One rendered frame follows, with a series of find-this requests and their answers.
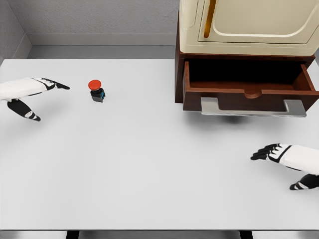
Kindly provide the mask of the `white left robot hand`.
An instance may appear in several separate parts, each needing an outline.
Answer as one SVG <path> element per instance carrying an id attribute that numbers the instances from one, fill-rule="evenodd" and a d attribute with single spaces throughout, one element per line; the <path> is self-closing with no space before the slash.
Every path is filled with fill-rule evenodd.
<path id="1" fill-rule="evenodd" d="M 19 116 L 41 121 L 41 118 L 26 105 L 21 98 L 38 95 L 52 89 L 69 90 L 70 87 L 47 78 L 23 78 L 0 83 L 0 101 L 6 101 L 7 106 Z"/>

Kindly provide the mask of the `red button black switch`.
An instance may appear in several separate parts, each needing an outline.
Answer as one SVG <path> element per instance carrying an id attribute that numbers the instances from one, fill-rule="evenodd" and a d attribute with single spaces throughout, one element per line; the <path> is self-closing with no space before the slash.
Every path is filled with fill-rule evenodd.
<path id="1" fill-rule="evenodd" d="M 88 87 L 91 90 L 90 94 L 93 101 L 102 103 L 105 97 L 105 92 L 102 88 L 102 83 L 99 80 L 94 79 L 88 83 Z"/>

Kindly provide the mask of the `brown wooden cabinet body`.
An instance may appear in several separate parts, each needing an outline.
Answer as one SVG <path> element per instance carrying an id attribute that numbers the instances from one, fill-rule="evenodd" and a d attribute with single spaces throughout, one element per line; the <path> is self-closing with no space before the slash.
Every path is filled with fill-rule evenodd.
<path id="1" fill-rule="evenodd" d="M 207 53 L 185 53 L 180 50 L 180 24 L 177 21 L 177 35 L 175 46 L 175 103 L 183 103 L 182 78 L 184 62 L 187 59 L 218 59 L 218 60 L 265 60 L 265 61 L 291 61 L 300 62 L 306 69 L 315 60 L 315 55 L 311 56 L 286 56 L 286 55 L 247 55 L 247 54 L 207 54 Z"/>

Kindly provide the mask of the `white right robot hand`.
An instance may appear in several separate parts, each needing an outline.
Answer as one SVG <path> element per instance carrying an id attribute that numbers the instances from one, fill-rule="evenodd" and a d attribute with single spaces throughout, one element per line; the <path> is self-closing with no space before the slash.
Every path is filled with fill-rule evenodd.
<path id="1" fill-rule="evenodd" d="M 291 191 L 319 188 L 319 150 L 300 145 L 274 143 L 253 153 L 251 160 L 267 160 L 293 170 L 305 172 Z"/>

